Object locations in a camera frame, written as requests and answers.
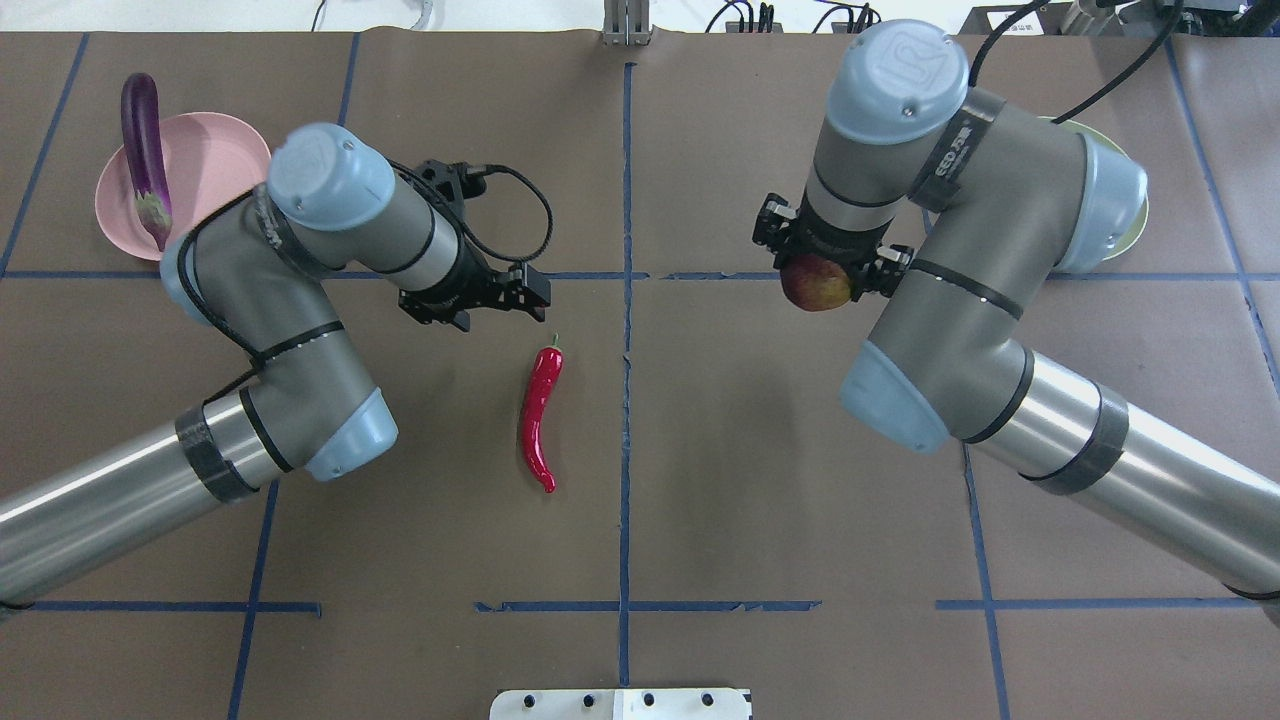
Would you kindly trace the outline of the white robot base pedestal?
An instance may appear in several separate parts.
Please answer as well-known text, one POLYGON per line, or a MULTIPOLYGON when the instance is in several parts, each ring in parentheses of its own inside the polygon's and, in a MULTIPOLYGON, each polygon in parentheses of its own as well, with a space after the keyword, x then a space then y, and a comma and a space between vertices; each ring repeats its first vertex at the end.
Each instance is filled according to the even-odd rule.
POLYGON ((490 719, 754 719, 751 693, 728 687, 503 691, 490 719))

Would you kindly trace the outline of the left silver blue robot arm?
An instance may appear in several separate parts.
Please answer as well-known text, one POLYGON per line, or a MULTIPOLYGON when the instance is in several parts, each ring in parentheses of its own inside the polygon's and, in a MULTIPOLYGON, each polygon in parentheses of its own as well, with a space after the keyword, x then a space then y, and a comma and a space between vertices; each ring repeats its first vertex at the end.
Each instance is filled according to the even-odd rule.
POLYGON ((502 164, 406 167, 347 128, 311 123, 264 182, 164 254, 170 300, 244 355, 246 370, 174 420, 3 501, 3 616, 296 469, 317 480, 381 456, 398 428, 324 281, 357 263, 424 325, 468 331, 489 307, 543 322, 534 254, 488 247, 465 204, 502 164))

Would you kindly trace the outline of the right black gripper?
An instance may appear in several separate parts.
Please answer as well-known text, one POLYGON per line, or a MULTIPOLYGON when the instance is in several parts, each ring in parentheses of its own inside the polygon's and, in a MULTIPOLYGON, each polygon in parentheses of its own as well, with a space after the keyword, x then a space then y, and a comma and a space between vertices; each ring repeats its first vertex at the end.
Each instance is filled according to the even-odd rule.
POLYGON ((852 301, 858 301, 867 293, 892 296, 913 263, 914 249, 883 243, 888 225, 846 231, 822 219, 806 200, 792 208, 769 193, 756 214, 751 241, 772 254, 778 273, 790 256, 799 254, 837 263, 850 277, 852 301))

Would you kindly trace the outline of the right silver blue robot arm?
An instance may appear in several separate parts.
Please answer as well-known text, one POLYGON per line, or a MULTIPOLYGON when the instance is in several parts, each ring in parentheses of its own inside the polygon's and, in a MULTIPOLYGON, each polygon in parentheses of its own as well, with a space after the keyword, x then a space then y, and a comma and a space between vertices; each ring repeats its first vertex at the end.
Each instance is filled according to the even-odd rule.
POLYGON ((852 40, 815 145, 799 205, 768 195, 753 240, 797 307, 888 299, 846 410, 919 454, 959 439, 1276 611, 1277 483, 1012 336, 1052 273, 1129 231, 1146 172, 977 87, 910 19, 852 40))

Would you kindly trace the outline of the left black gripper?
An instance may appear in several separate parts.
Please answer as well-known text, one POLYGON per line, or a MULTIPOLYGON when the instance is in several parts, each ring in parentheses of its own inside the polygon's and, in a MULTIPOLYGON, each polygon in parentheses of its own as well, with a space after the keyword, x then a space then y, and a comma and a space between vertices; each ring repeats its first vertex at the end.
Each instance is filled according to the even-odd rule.
POLYGON ((524 173, 502 164, 428 160, 417 167, 401 163, 398 177, 440 217, 428 247, 442 245, 443 232, 451 231, 457 250, 440 281, 424 290, 399 291, 398 307, 403 313, 424 325, 439 323, 462 332, 471 328, 468 313, 480 307, 522 313, 538 323, 547 320, 552 284, 532 261, 550 246, 552 208, 548 197, 524 173), (483 196, 486 178, 499 174, 524 184, 545 213, 545 234, 531 252, 499 252, 485 245, 466 220, 466 202, 483 196))

